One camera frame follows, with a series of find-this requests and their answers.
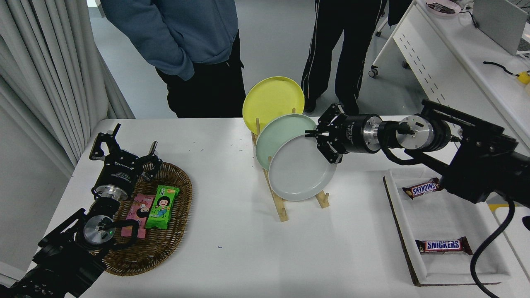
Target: gray floor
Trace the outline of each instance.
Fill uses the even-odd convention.
[[[314,1],[236,0],[236,5],[246,91],[272,76],[286,76],[299,82],[313,33]],[[175,118],[167,107],[165,85],[154,68],[107,19],[93,17],[91,21],[96,44],[136,118]],[[426,98],[412,72],[401,67],[403,57],[397,48],[382,60],[377,79],[368,77],[372,61],[390,33],[386,26],[382,36],[374,37],[368,49],[359,99],[361,113],[410,115],[420,111],[421,99]],[[333,53],[330,87],[310,116],[321,115],[331,103],[337,102],[333,74],[341,44],[342,39]]]

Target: black pants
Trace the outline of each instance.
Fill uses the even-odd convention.
[[[347,113],[358,114],[357,99],[363,79],[363,67],[386,0],[316,0],[316,21],[309,57],[302,76],[304,95],[319,98],[328,88],[331,54],[344,31],[335,94]]]
[[[245,87],[237,34],[232,53],[219,64],[194,63],[195,75],[187,81],[156,70],[167,85],[167,103],[179,118],[242,117]]]

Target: white curtain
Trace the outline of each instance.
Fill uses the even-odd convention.
[[[68,176],[100,120],[134,118],[86,0],[0,1],[0,109]]]

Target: snack package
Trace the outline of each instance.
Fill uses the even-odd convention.
[[[414,199],[424,194],[428,194],[429,192],[440,191],[443,188],[440,186],[440,179],[434,177],[425,183],[411,187],[402,187],[401,189],[403,189],[409,198]]]
[[[131,208],[127,214],[128,220],[137,220],[138,221],[138,238],[145,238],[145,222],[149,216],[149,209],[153,204],[155,196],[144,196],[142,194],[137,194],[134,200],[132,201]],[[133,228],[126,226],[121,229],[121,235],[124,237],[131,237],[133,234]]]
[[[445,253],[473,254],[465,236],[456,240],[416,240],[416,245],[422,255],[443,255]]]
[[[171,206],[179,194],[180,189],[177,187],[159,185],[156,191],[156,197],[153,202],[153,208],[149,213],[145,228],[159,227],[166,230],[167,223],[171,218]]]

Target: green snack package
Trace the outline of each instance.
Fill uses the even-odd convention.
[[[156,190],[156,197],[153,207],[145,223],[145,228],[159,227],[162,230],[167,229],[167,223],[171,218],[171,206],[179,194],[180,189],[177,187],[159,185]]]

